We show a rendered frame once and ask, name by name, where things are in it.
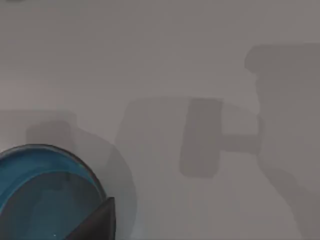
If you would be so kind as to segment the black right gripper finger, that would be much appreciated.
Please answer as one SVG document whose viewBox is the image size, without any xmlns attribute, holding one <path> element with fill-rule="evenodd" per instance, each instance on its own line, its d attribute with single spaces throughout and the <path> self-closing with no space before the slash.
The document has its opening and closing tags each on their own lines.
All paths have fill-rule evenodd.
<svg viewBox="0 0 320 240">
<path fill-rule="evenodd" d="M 108 197 L 65 240 L 116 240 L 116 204 Z"/>
</svg>

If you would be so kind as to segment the blue bowl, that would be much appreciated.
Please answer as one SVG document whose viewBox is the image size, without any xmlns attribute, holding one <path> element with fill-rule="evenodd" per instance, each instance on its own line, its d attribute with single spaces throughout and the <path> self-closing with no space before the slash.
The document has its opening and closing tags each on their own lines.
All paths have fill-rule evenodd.
<svg viewBox="0 0 320 240">
<path fill-rule="evenodd" d="M 44 144 L 0 153 L 0 240 L 65 240 L 106 199 L 76 155 Z"/>
</svg>

